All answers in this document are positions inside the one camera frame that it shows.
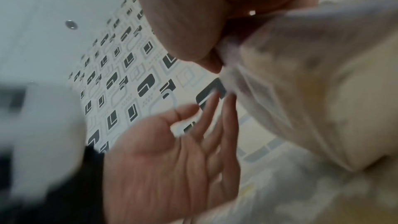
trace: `food in plastic bag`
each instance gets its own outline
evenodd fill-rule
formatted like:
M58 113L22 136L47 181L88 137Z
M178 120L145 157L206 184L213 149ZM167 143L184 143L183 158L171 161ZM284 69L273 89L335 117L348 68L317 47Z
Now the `food in plastic bag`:
M398 151L398 3L234 21L220 79L264 127L347 170Z

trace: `white ceiling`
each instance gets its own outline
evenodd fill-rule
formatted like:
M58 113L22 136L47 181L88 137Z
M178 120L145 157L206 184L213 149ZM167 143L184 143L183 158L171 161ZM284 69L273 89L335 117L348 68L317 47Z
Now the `white ceiling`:
M0 80L63 83L121 2L0 0Z

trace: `plastic bag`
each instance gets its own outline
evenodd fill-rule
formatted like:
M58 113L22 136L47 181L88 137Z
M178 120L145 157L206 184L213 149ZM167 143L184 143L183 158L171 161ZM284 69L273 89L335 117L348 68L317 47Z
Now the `plastic bag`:
M398 151L398 3L234 21L220 79L264 127L347 170Z

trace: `open palm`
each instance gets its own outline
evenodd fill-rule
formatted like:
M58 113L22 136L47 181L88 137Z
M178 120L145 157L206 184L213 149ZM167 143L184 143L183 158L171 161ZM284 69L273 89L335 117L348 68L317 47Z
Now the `open palm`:
M236 198L240 167L235 96L225 98L220 118L204 137L218 101L214 93L201 119L182 136L175 137L170 126L194 116L196 104L148 117L118 139L104 164L109 224L167 223Z

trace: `person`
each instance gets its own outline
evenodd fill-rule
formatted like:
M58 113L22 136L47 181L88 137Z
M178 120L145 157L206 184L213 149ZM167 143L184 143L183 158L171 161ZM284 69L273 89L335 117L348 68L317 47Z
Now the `person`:
M214 46L229 19L246 16L251 10L267 13L318 2L139 1L154 33L172 55L196 62L214 73L222 67ZM221 116L212 132L205 135L218 101L219 94L214 93L200 120L182 136L175 137L170 126L194 116L199 110L197 104L143 119L129 128L105 155L86 148L79 171L51 188L44 202L12 204L6 208L0 204L0 222L168 223L235 199L240 167L236 157L238 119L234 95L224 99Z

